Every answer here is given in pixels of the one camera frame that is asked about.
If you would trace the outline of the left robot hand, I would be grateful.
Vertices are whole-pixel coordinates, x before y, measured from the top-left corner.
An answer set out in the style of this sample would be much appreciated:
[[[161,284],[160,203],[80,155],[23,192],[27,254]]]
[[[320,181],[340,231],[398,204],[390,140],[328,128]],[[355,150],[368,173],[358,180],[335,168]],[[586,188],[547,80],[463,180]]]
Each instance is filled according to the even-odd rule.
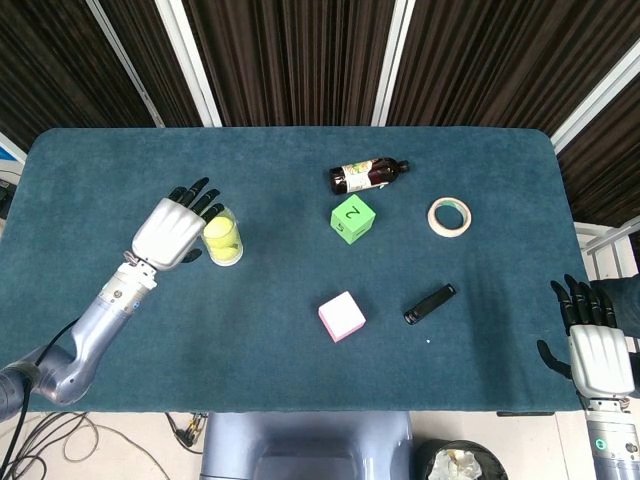
[[[163,197],[133,237],[126,259],[144,262],[156,271],[168,271],[180,263],[189,263],[201,255],[193,249],[205,226],[222,213],[224,205],[216,203],[217,188],[203,192],[208,177],[191,187],[175,187]]]

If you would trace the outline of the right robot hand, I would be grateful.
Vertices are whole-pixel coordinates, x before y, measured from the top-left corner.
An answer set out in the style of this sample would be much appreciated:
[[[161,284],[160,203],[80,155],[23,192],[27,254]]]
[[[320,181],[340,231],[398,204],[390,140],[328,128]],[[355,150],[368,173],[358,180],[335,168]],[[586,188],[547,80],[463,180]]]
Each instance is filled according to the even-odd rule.
[[[550,287],[559,304],[569,361],[556,358],[546,341],[536,342],[550,370],[573,382],[586,399],[619,399],[636,390],[636,375],[626,334],[618,325],[612,297],[602,287],[571,275]]]

